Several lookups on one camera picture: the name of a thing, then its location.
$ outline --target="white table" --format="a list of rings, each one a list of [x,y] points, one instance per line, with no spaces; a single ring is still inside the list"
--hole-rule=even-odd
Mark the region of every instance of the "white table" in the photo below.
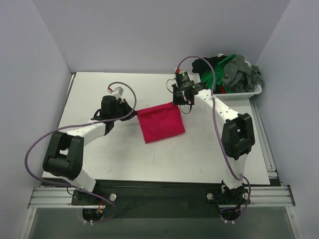
[[[136,92],[137,110],[172,101],[166,89],[173,75],[125,73],[77,73],[65,106],[60,126],[86,123],[100,108],[107,86],[114,81],[129,84]],[[124,88],[123,97],[133,106],[133,96]],[[240,113],[252,110],[248,100],[226,104]],[[194,106],[182,115],[186,133],[145,144],[137,117],[115,122],[112,131],[84,149],[83,169],[95,179],[220,183],[226,168],[212,118]],[[256,126],[256,143],[248,155],[245,175],[251,184],[270,184]],[[43,177],[53,178],[44,172]]]

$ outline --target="red cloth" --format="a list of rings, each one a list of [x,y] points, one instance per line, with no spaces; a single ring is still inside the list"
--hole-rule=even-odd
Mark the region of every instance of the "red cloth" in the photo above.
[[[178,106],[172,102],[138,111],[145,143],[185,133]]]

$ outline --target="gray wall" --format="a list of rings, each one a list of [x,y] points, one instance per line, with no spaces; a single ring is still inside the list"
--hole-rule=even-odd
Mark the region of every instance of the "gray wall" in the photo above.
[[[190,54],[240,53],[254,63],[290,2],[33,1],[71,71],[147,73],[172,72]]]
[[[318,0],[292,0],[257,62],[266,81],[258,107],[310,239],[319,234],[318,12]]]
[[[17,238],[36,182],[28,147],[57,126],[71,78],[31,0],[0,2],[0,238]],[[41,175],[47,141],[30,159]]]

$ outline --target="purple cable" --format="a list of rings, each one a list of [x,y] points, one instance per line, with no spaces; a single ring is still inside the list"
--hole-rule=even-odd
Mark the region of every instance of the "purple cable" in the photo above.
[[[224,156],[224,159],[226,161],[226,164],[227,164],[227,167],[230,171],[230,173],[233,175],[233,177],[238,180],[238,181],[241,181],[242,179],[245,179],[246,182],[247,182],[247,185],[248,185],[248,197],[247,197],[247,200],[246,200],[246,204],[244,206],[244,209],[242,211],[242,213],[240,214],[240,216],[237,218],[239,219],[241,217],[241,215],[246,211],[246,208],[248,206],[248,203],[249,203],[249,200],[250,200],[250,194],[251,194],[251,185],[248,181],[248,179],[246,177],[244,177],[244,175],[242,174],[239,174],[239,177],[237,177],[237,175],[235,174],[234,170],[231,168],[231,165],[230,165],[230,162],[227,158],[227,154],[225,152],[225,149],[224,149],[224,146],[223,146],[223,143],[221,141],[221,138],[220,138],[220,135],[219,135],[219,131],[218,131],[218,127],[217,127],[217,121],[216,121],[216,112],[215,112],[215,108],[216,108],[216,102],[215,102],[215,98],[213,97],[214,96],[214,87],[215,87],[215,84],[216,84],[216,75],[215,75],[215,71],[214,71],[214,68],[211,66],[211,64],[206,60],[204,59],[203,57],[200,57],[200,56],[187,56],[185,57],[184,59],[181,60],[181,62],[178,64],[177,68],[179,69],[180,65],[188,58],[198,58],[198,59],[201,59],[202,61],[204,61],[210,68],[212,74],[213,74],[213,85],[212,85],[212,88],[211,88],[211,96],[212,96],[212,100],[213,100],[213,121],[214,121],[214,128],[215,128],[215,131],[216,131],[216,136],[217,136],[217,139],[218,139],[218,142],[219,142],[219,146],[221,148],[221,151],[223,153],[223,156]]]
[[[75,186],[70,185],[70,184],[57,183],[57,182],[53,182],[53,181],[49,181],[49,180],[45,180],[45,179],[42,179],[42,178],[37,177],[36,175],[34,175],[34,174],[30,171],[30,168],[29,168],[29,166],[28,166],[28,157],[29,157],[29,154],[30,154],[31,150],[32,150],[41,140],[43,140],[44,138],[46,138],[47,136],[49,136],[50,134],[52,134],[52,133],[54,133],[54,132],[57,132],[57,131],[59,131],[59,130],[63,130],[63,129],[66,129],[66,128],[86,127],[86,126],[89,126],[89,125],[92,125],[92,124],[98,124],[98,123],[105,123],[105,122],[111,122],[111,121],[122,120],[122,119],[128,117],[129,115],[131,115],[131,114],[133,113],[133,111],[135,110],[135,107],[136,107],[136,104],[137,104],[137,98],[136,98],[135,92],[133,91],[133,89],[132,89],[129,85],[127,85],[127,84],[125,84],[125,83],[123,83],[123,82],[118,82],[118,81],[111,83],[111,84],[108,86],[108,89],[109,89],[112,85],[114,85],[114,84],[121,84],[121,85],[126,86],[127,88],[129,88],[129,89],[131,90],[131,92],[132,92],[132,94],[133,94],[133,96],[134,96],[134,105],[133,105],[133,108],[132,108],[132,110],[131,110],[127,115],[125,115],[125,116],[123,116],[123,117],[120,117],[120,118],[116,118],[116,119],[105,119],[105,120],[101,120],[101,121],[97,121],[97,122],[93,122],[93,123],[84,123],[84,124],[68,125],[68,126],[63,126],[63,127],[54,129],[54,130],[52,130],[52,131],[50,131],[50,132],[44,134],[44,135],[41,136],[40,138],[38,138],[38,139],[30,146],[30,148],[27,150],[27,152],[26,152],[26,154],[25,154],[25,157],[24,157],[24,166],[25,166],[25,169],[26,169],[26,171],[28,172],[28,174],[30,174],[30,176],[31,176],[32,178],[34,178],[34,179],[36,179],[36,180],[38,180],[38,181],[40,181],[40,182],[42,182],[42,183],[52,184],[52,185],[56,185],[56,186],[64,186],[64,187],[72,187],[72,188],[75,188],[75,189],[77,189],[77,190],[79,190],[79,191],[81,191],[81,192],[90,194],[90,195],[92,195],[92,196],[94,196],[94,197],[97,197],[97,198],[103,200],[104,202],[110,204],[110,205],[115,209],[115,213],[114,213],[113,215],[111,215],[111,216],[109,216],[109,217],[107,217],[107,218],[103,218],[103,219],[101,219],[101,220],[99,220],[99,221],[94,221],[94,223],[97,223],[97,222],[101,223],[101,222],[104,222],[104,221],[106,221],[106,220],[108,220],[108,219],[111,219],[111,218],[115,217],[116,214],[117,214],[117,208],[116,208],[116,206],[115,206],[110,200],[108,200],[108,199],[106,199],[106,198],[104,198],[104,197],[102,197],[102,196],[100,196],[100,195],[97,195],[97,194],[95,194],[95,193],[88,192],[88,191],[86,191],[86,190],[84,190],[84,189],[75,187]]]

